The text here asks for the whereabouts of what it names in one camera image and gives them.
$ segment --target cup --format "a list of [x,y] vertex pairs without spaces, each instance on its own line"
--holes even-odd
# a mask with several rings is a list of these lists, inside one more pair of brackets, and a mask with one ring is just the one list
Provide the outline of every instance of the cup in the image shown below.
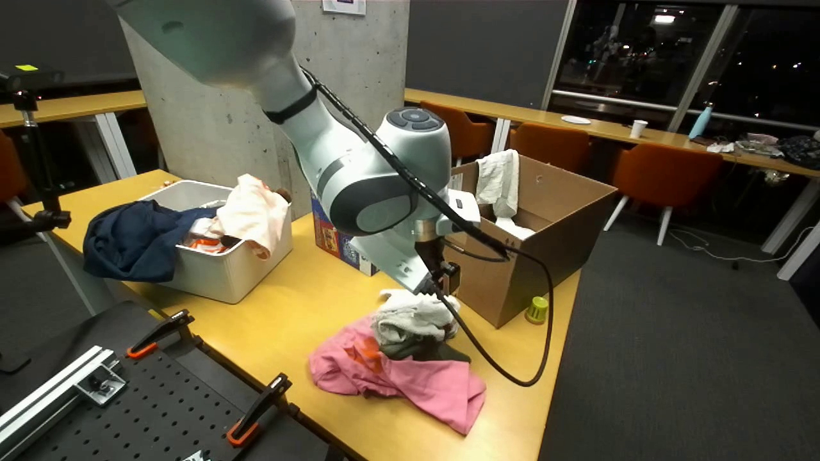
[[648,119],[634,119],[630,138],[641,138],[641,132],[643,132],[645,126],[648,126]]

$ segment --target perforated metal plate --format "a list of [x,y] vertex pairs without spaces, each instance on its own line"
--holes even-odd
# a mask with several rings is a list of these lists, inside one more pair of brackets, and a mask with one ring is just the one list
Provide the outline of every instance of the perforated metal plate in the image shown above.
[[207,451],[235,459],[225,429],[242,409],[181,368],[165,350],[124,361],[126,389],[107,405],[76,405],[20,459],[57,461],[165,461]]

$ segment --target desk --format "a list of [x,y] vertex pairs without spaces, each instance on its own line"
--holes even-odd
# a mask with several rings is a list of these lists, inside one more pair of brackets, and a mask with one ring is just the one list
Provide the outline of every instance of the desk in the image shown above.
[[[443,95],[443,91],[425,91],[425,90],[406,90],[406,101],[435,101],[447,106],[456,106],[465,112],[484,114],[484,118],[500,118],[509,122],[534,122],[545,127],[568,127],[568,131],[585,131],[593,138],[605,138],[616,144],[661,144],[672,149],[696,151],[708,154],[703,144],[690,141],[682,132],[668,131],[654,131],[645,127],[641,138],[630,138],[630,127],[609,119],[593,119],[593,122],[566,122],[561,119],[561,112],[536,110],[536,106],[521,106],[521,105],[506,105],[506,101],[489,101],[489,99],[472,99],[459,95]],[[793,160],[768,158],[758,154],[734,151],[721,154],[722,160],[743,164],[753,168],[771,168],[785,173],[807,176],[807,186],[802,195],[793,202],[793,206],[785,213],[780,224],[768,233],[766,242],[761,246],[766,254],[776,254],[781,242],[794,233],[794,228],[802,222],[802,217],[812,210],[812,204],[820,199],[820,168],[807,168]],[[798,246],[798,250],[786,259],[786,263],[780,269],[780,278],[793,278],[794,272],[804,263],[804,259],[820,246],[820,224]]]
[[[64,195],[62,202],[72,210],[74,224],[57,231],[57,234],[80,247],[89,217],[148,195],[172,179],[165,170],[148,170]],[[374,313],[379,290],[397,287],[385,273],[363,275],[316,247],[310,214],[293,224],[293,254],[238,304],[221,304],[152,284],[129,287],[165,313],[188,307],[194,314],[193,330],[254,379],[270,380],[284,370],[294,383],[286,391],[290,402],[363,459],[534,461],[545,429],[577,284],[580,273],[557,287],[550,361],[543,379],[531,389],[506,380],[476,355],[465,336],[456,336],[454,346],[475,355],[475,373],[486,383],[486,405],[467,437],[418,412],[406,398],[338,397],[310,380],[308,355],[343,324]],[[517,314],[503,330],[494,330],[472,310],[461,313],[503,363],[521,377],[534,373],[543,328]]]
[[[83,97],[40,99],[33,112],[35,122],[74,119],[76,132],[87,149],[99,181],[115,176],[134,176],[134,158],[129,154],[115,112],[147,106],[140,90],[105,91]],[[0,131],[20,127],[23,118],[12,105],[0,105]]]

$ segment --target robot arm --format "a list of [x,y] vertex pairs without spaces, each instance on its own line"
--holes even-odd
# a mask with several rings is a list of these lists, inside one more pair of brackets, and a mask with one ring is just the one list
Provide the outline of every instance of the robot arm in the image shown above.
[[[441,269],[435,242],[449,220],[449,132],[418,106],[402,106],[362,138],[338,122],[290,49],[294,9],[286,0],[112,0],[121,18],[160,53],[204,85],[245,87],[271,122],[294,144],[299,168],[335,228],[408,290],[420,290],[429,269]],[[429,188],[425,199],[408,173]]]

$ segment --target navy blue cloth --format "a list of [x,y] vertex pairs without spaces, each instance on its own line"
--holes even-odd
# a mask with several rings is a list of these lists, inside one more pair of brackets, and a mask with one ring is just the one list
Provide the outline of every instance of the navy blue cloth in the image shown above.
[[85,269],[107,278],[169,282],[176,263],[176,242],[197,217],[213,217],[216,206],[169,210],[154,199],[110,206],[92,217],[85,233]]

